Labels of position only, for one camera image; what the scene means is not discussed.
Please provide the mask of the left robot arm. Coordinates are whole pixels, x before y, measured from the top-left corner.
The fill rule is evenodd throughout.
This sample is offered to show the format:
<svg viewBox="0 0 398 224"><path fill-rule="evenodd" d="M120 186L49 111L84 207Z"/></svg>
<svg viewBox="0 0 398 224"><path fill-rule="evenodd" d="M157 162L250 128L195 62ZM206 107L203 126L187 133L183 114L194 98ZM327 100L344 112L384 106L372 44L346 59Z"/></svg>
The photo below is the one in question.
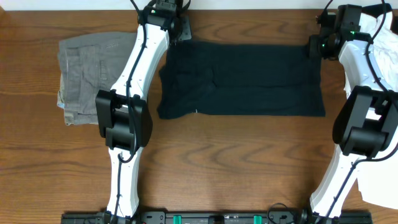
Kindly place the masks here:
<svg viewBox="0 0 398 224"><path fill-rule="evenodd" d="M171 44L192 38L188 16L151 9L143 13L136 41L120 77L96 96L99 132L111 159L111 195L101 221L138 221L139 162L152 134L147 95Z"/></svg>

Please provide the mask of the black t-shirt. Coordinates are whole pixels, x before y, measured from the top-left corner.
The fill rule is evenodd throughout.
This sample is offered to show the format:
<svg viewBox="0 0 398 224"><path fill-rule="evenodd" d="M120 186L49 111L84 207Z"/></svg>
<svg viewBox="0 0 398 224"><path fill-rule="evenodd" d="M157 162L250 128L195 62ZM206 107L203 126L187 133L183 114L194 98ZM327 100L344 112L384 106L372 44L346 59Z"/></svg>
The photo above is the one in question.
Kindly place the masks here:
<svg viewBox="0 0 398 224"><path fill-rule="evenodd" d="M304 45L171 46L160 69L161 119L208 115L325 115L321 60Z"/></svg>

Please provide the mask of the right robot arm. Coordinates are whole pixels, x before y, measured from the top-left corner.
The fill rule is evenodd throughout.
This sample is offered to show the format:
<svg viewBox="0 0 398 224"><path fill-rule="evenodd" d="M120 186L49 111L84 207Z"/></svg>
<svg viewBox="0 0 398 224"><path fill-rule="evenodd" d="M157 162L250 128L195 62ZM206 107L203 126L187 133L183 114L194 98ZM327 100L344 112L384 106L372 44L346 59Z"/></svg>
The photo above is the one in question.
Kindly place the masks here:
<svg viewBox="0 0 398 224"><path fill-rule="evenodd" d="M362 199L397 208L397 92L384 79L370 34L358 26L321 28L310 55L338 59L345 70L346 103L333 125L335 151L296 223L371 223L367 213L345 213L354 183Z"/></svg>

